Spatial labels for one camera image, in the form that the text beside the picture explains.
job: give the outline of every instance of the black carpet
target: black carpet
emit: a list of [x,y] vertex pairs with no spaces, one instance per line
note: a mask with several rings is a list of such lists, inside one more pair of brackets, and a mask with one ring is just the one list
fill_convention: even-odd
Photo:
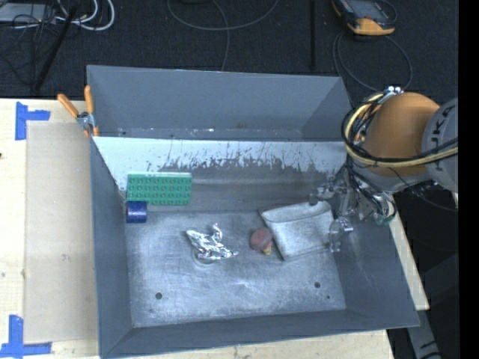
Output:
[[[396,30],[391,40],[379,37],[372,41],[358,41],[332,10],[331,0],[314,0],[314,33],[310,0],[112,1],[114,25],[105,31],[72,25],[39,90],[35,84],[63,24],[26,30],[12,28],[11,22],[0,26],[0,96],[54,99],[65,93],[71,99],[82,99],[89,64],[340,74],[353,106],[371,94],[371,88],[382,90],[388,85],[422,93],[440,105],[458,96],[459,0],[386,0],[397,12]],[[73,0],[62,2],[69,7]],[[79,12],[92,9],[91,0],[83,0]],[[111,17],[106,1],[100,10],[104,25]],[[239,28],[204,30],[192,25]],[[333,49],[335,39],[339,39],[339,52]],[[454,207],[443,195],[435,194],[431,200]],[[457,213],[440,210],[410,193],[396,197],[421,274],[457,252]],[[444,358],[458,358],[458,290],[437,310],[441,312],[431,310],[430,322],[439,348]],[[397,357],[407,358],[404,355],[411,351],[401,351],[401,344],[407,346],[401,334],[390,331],[390,338]]]

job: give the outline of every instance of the bin floor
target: bin floor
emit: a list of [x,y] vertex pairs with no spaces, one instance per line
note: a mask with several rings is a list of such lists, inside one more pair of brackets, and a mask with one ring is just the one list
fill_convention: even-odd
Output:
[[[186,230],[212,233],[235,257],[200,263]],[[126,226],[129,291],[134,327],[346,307],[329,250],[284,261],[275,245],[267,256],[249,247],[265,224],[257,212],[149,211],[146,224]]]

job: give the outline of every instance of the wooden table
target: wooden table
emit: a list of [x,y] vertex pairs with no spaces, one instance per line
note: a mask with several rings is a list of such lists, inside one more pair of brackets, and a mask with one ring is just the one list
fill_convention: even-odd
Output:
[[[51,112],[15,141],[16,102]],[[75,101],[78,110],[85,102]],[[48,358],[97,357],[97,304],[88,139],[56,100],[0,99],[0,343],[8,316]],[[429,307],[399,216],[391,223],[412,297]],[[385,331],[158,355],[182,358],[393,358]]]

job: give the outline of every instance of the gray metal bin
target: gray metal bin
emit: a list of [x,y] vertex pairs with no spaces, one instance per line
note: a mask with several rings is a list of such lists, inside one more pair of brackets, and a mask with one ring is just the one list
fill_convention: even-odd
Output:
[[[340,78],[88,66],[88,84],[103,358],[418,325],[388,227],[357,221],[340,252],[294,260],[248,245],[259,211],[344,163]],[[188,205],[126,223],[131,172],[190,173]],[[214,223],[239,253],[204,265],[185,232]]]

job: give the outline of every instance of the black device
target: black device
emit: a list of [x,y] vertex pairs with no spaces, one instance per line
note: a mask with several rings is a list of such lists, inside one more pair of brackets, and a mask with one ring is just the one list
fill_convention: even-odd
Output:
[[394,32],[394,17],[383,9],[382,0],[332,0],[332,7],[355,34],[380,36]]

